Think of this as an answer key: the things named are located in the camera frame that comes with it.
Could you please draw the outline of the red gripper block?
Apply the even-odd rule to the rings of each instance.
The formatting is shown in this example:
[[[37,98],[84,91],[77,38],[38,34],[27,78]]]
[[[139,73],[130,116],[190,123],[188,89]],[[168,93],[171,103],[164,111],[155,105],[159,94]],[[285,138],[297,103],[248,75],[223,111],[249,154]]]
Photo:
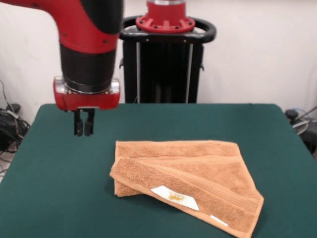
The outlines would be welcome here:
[[[54,98],[57,107],[62,111],[74,111],[74,135],[82,136],[83,121],[80,117],[80,109],[86,109],[85,135],[94,133],[95,109],[110,110],[116,108],[120,99],[120,82],[114,78],[110,87],[98,94],[83,94],[70,90],[61,77],[53,80]]]

